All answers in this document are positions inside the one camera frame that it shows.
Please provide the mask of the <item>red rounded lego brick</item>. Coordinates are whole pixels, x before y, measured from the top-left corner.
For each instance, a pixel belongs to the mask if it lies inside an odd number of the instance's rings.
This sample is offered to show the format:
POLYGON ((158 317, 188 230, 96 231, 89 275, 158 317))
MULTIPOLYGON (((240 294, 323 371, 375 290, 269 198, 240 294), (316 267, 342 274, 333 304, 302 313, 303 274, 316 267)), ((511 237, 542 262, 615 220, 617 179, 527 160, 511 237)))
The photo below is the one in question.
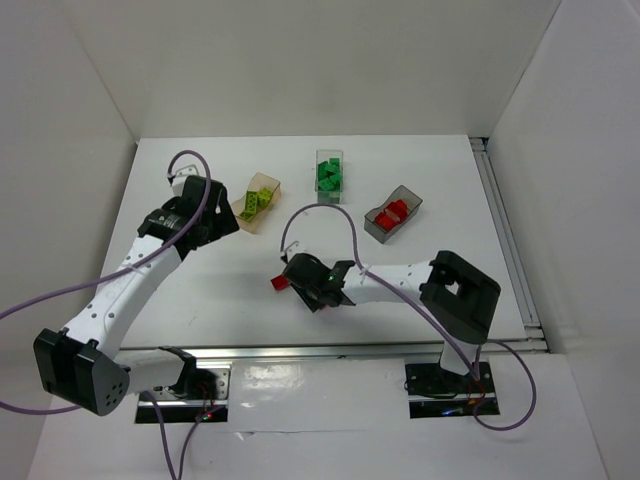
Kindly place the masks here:
POLYGON ((273 277, 270 282, 275 291, 282 291, 289 287, 289 281, 283 275, 273 277))

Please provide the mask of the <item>lime lego brick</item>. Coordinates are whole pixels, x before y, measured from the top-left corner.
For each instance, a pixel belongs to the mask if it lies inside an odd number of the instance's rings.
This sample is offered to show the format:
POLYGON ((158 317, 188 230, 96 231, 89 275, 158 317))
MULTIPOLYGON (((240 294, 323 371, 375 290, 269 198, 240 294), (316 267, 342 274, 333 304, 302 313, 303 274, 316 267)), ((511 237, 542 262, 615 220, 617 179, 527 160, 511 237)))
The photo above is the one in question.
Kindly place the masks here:
POLYGON ((258 207, 265 209, 273 198, 273 191, 268 188, 262 188, 257 192, 258 207))
POLYGON ((239 217, 245 222, 252 222, 258 213, 258 201, 256 191, 247 191, 245 194, 244 209, 239 217))

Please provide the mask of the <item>smoky grey container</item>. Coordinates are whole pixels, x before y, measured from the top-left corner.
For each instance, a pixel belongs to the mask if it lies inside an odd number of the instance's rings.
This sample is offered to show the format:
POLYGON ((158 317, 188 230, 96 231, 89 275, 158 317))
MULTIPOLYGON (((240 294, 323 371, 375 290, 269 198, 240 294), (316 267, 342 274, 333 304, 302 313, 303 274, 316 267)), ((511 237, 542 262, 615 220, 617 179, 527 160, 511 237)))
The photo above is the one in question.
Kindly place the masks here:
POLYGON ((387 199, 378 207, 369 210, 364 216, 364 230, 371 235, 376 241, 381 244, 385 244, 396 233, 398 233, 408 222, 417 214, 419 208, 423 203, 423 199, 415 194, 412 190, 404 185, 399 185, 393 190, 393 192, 387 197, 387 199), (392 212, 387 209, 387 206, 396 200, 403 200, 408 206, 408 215, 404 218, 398 218, 392 212), (378 227, 375 223, 375 218, 380 212, 386 212, 387 214, 397 219, 397 225, 390 231, 384 231, 378 227))

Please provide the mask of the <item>red flower lego piece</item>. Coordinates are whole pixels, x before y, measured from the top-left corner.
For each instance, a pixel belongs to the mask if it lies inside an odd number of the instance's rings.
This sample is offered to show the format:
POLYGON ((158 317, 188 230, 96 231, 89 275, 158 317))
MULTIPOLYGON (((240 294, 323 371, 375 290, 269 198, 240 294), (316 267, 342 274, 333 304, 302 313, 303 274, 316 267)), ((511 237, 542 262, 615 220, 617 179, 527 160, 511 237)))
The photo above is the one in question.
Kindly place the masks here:
POLYGON ((384 231, 390 231, 397 225, 397 219, 386 212, 380 212, 376 218, 375 223, 384 231))

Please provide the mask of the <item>small red lego brick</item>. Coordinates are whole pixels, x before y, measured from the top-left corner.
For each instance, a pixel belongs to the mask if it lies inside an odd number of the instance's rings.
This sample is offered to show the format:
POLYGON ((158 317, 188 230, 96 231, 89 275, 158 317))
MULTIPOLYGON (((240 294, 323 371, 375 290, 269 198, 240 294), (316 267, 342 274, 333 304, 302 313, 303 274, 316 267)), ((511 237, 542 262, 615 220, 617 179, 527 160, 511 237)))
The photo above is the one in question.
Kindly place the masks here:
POLYGON ((392 212, 398 218, 404 218, 408 215, 408 206, 403 200, 396 200, 391 202, 387 209, 392 212))

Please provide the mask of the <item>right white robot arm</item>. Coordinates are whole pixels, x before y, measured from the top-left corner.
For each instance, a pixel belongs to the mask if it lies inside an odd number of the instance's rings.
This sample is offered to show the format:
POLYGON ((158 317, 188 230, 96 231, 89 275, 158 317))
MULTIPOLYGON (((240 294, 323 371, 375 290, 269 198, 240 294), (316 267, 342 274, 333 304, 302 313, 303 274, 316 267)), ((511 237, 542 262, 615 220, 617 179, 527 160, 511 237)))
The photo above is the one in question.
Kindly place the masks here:
POLYGON ((458 254, 440 251, 429 262, 404 265, 345 260, 329 268, 311 254, 297 253, 283 275, 313 312, 369 303, 408 305, 444 339, 440 368, 480 377, 480 350, 488 340, 501 287, 458 254))

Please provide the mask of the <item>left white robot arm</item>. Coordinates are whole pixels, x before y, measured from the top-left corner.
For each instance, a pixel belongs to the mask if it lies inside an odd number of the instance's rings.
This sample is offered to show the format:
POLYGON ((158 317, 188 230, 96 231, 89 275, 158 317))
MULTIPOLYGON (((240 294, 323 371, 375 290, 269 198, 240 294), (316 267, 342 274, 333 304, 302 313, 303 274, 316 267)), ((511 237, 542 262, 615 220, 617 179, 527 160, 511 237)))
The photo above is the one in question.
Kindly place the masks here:
POLYGON ((59 331, 43 329, 36 337, 45 391, 98 416, 114 411, 129 394, 167 389, 185 398, 214 391, 215 375, 198 368, 182 349, 161 346, 127 356, 121 345, 157 288, 190 252, 238 229, 221 182, 184 177, 180 194, 139 226, 117 278, 59 331))

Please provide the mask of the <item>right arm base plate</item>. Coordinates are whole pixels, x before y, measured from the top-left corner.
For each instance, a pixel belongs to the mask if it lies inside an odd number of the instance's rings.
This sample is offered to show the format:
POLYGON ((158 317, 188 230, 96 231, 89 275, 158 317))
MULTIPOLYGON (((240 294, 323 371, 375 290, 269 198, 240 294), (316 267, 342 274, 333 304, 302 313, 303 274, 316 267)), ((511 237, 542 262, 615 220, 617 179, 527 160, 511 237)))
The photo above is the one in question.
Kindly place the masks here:
POLYGON ((480 363, 480 380, 470 374, 460 376, 440 368, 438 363, 405 365, 404 389, 408 394, 411 419, 472 416, 500 413, 492 370, 480 363))

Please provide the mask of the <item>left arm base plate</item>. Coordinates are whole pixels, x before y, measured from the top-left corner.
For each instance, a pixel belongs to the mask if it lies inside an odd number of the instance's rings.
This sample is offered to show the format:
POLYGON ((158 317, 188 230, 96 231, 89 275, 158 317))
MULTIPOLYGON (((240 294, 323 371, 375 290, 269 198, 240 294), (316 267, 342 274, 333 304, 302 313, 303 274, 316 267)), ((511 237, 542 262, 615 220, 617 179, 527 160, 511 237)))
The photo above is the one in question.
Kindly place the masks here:
POLYGON ((201 417, 205 423, 227 422, 231 366, 218 364, 208 370, 212 379, 200 380, 195 390, 184 396, 176 395, 168 387, 156 387, 151 391, 165 423, 194 423, 201 417))

